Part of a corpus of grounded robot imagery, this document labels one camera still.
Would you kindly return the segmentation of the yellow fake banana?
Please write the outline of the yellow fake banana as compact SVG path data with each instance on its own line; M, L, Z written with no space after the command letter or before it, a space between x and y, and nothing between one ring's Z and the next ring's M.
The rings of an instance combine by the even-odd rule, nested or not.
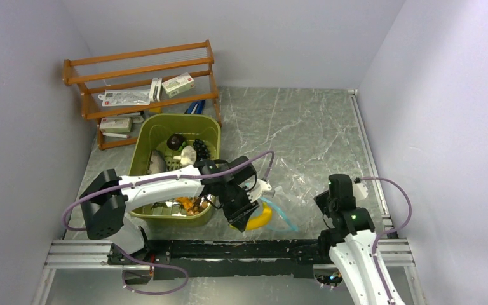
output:
M255 210L251 217L248 220L246 230L244 231L251 231L255 229L259 229L260 227L264 227L268 224L273 216L273 211L265 202L258 203L257 201L253 202L258 204L257 210Z

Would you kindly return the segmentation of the clear zip top bag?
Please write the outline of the clear zip top bag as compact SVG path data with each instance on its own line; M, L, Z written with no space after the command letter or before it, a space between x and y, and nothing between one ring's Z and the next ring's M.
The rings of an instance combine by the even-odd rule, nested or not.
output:
M250 239L272 238L316 238L326 228L320 209L313 197L324 191L324 185L315 179L272 180L274 196L262 197L259 208L252 217L258 217L267 207L271 211L269 222L243 236Z

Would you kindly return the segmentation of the orange fake fried food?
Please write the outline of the orange fake fried food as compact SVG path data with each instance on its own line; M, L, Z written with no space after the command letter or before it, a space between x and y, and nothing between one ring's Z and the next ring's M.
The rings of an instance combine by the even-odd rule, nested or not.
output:
M175 202L179 203L182 206L182 208L185 210L190 210L194 206L192 198L188 198L188 197L175 198Z

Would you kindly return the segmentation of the dark fake grape bunch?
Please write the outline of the dark fake grape bunch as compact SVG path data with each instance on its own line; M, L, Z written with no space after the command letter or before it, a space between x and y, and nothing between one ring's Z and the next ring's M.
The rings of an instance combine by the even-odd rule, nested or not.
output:
M192 146L196 152L196 161L202 161L211 158L210 150L208 149L206 143L201 139L195 139Z

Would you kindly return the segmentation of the white fake mushroom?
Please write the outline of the white fake mushroom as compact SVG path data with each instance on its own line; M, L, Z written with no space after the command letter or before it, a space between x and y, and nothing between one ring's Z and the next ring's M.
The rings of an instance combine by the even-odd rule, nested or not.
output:
M178 161L181 166L194 165L197 161L197 152L193 146L185 146L180 155L174 156L173 160Z

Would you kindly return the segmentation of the dark fake mangosteen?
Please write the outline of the dark fake mangosteen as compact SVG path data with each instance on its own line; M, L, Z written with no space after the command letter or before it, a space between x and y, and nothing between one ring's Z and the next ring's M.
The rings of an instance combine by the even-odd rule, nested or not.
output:
M168 138L166 145L172 151L181 151L187 146L187 140L182 134L174 133Z

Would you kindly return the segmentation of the olive green plastic bin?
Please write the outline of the olive green plastic bin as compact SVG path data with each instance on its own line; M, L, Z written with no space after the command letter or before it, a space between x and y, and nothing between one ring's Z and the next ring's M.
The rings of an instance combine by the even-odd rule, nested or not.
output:
M166 170L181 168L180 161L173 157L179 155L167 146L167 140L174 134L183 136L188 145L196 139L207 146L212 159L219 158L220 125L211 117L200 114L156 114L142 124L132 157L128 174L130 176L158 173L154 169L156 155L165 159ZM211 219L214 208L207 206L194 215L188 214L178 201L151 203L130 212L136 219L142 219L155 226L198 227Z

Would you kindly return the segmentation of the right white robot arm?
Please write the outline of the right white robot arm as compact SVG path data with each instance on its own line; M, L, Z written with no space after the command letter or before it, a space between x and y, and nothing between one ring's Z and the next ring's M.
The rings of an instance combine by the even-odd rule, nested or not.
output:
M357 184L346 174L328 177L328 189L314 197L332 227L318 238L317 253L340 271L355 304L404 304L378 250L377 234L369 211L358 207Z

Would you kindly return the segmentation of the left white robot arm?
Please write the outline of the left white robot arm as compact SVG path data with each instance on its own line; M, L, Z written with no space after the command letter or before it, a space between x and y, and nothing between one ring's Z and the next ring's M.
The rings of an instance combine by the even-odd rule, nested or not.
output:
M214 196L230 225L245 231L257 200L270 185L257 178L252 162L203 160L171 172L122 176L104 171L80 198L87 237L109 240L134 264L148 260L151 247L143 230L125 215L142 206L175 198Z

